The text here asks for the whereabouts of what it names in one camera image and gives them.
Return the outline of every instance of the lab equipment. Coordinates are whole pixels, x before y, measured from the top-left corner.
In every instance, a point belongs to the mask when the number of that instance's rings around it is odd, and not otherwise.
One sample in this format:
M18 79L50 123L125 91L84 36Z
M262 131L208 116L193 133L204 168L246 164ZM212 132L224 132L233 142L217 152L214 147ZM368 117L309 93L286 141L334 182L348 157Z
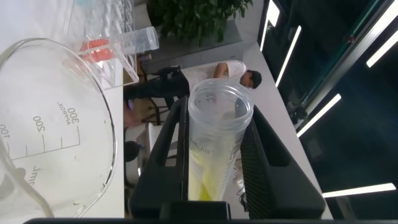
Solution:
M227 202L188 201L188 127L191 124L187 109L186 96L173 104L146 166L141 170L128 205L135 220L219 220L221 223L229 222L239 209L236 206L239 196L235 192L235 197L229 194L228 198L224 198ZM177 123L176 163L170 167L166 166L170 149L168 146L172 142ZM248 202L245 212L250 219L263 222L269 218L288 218L293 222L293 219L321 217L325 210L325 200L255 105L251 122L243 136L241 155ZM231 210L228 203L235 203Z
M133 55L158 48L159 40L155 28L147 27L108 38L84 41L77 54L85 59L93 69L97 69L98 73L101 73L104 65L106 66L104 62L118 58L129 74L135 74L125 55Z
M82 58L47 39L2 53L0 221L82 216L108 188L116 149L106 96Z
M253 114L253 103L239 83L208 79L192 90L188 111L189 200L221 200Z

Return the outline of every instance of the measurement markings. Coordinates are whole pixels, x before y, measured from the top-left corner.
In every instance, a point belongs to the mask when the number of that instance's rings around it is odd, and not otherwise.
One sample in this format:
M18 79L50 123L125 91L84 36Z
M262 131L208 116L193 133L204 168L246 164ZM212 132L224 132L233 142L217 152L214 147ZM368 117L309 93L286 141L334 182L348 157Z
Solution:
M43 139L43 151L45 152L45 144L44 144L44 135L42 134L42 139Z
M78 144L75 144L75 145L72 145L72 146L64 147L64 146L63 146L63 142L62 142L62 138L61 138L61 148L59 148L59 149L54 149L54 150L51 150L51 151L46 151L46 150L45 150L44 135L42 134L44 152L40 152L40 153L33 154L33 155L28 155L28 154L27 154L27 145L26 145L26 146L25 146L25 149L26 149L26 156L18 157L18 158L11 159L11 160L14 161L14 160L17 160L17 159L22 159L22 158L31 157L31 156L37 156L37 155L41 155L41 154L45 154L45 153L50 153L50 152L58 151L58 150L61 150L61 149L67 149L67 148L70 148L70 147L79 146L79 145L80 145L80 131L79 131L79 127L78 127L78 126L77 126L77 134L78 134L78 139L79 139L79 143L78 143ZM9 145L8 145L8 142L7 142L7 147L8 147L8 154L10 154L10 147L9 147Z
M37 156L37 155L40 155L40 154L44 154L44 152L40 152L40 153L37 153L37 154L28 155L28 156L22 156L22 157L18 157L18 158L11 159L11 160L14 161L14 160L22 159L22 158L26 158L26 157Z
M79 138L79 145L80 145L80 132L79 132L79 126L76 125L76 128L77 128L77 136L78 136L78 138Z

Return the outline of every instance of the white wall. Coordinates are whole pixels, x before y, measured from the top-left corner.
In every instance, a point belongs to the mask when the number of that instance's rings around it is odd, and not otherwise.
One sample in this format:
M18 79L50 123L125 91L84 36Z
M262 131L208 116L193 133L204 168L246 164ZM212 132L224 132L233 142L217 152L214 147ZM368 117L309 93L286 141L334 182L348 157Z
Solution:
M264 0L253 0L253 6L249 4L245 17L236 17L235 23L243 41L257 41L263 6Z

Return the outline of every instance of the green leaves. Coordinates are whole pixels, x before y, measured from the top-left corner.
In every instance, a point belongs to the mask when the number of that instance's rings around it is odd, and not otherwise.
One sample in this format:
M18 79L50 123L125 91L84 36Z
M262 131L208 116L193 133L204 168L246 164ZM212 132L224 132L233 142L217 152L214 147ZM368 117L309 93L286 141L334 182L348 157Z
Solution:
M201 45L211 36L223 41L228 18L244 17L249 3L252 0L149 0L148 14L152 24L161 26L163 37L196 39Z

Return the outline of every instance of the chair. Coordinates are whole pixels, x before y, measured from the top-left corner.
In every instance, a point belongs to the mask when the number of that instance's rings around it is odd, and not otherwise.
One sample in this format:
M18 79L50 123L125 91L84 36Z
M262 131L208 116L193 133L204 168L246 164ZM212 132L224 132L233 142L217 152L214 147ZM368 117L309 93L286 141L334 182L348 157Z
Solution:
M183 75L181 72L181 67L180 66L174 66L174 67L167 67L167 68L162 68L159 71L152 73L152 74L146 74L146 72L144 71L144 69L141 69L143 72L143 75L140 75L140 77L144 77L144 81L148 82L148 75L153 75L156 76L153 79L160 79L163 82L167 82L168 79L170 79L171 77L177 76L177 75ZM174 103L174 98L173 97L165 97L164 100L166 102L166 106L157 106L156 103L153 101L153 99L150 97L149 100L152 102L152 104L154 106L150 106L148 107L148 110L152 110L155 109L155 113L149 115L148 117L144 118L142 120L143 123L151 123L151 122L156 122L157 125L160 125L161 123L163 123L164 121L162 121L160 119L160 115L162 113L165 113L167 111L170 110L170 108L172 107L173 103Z

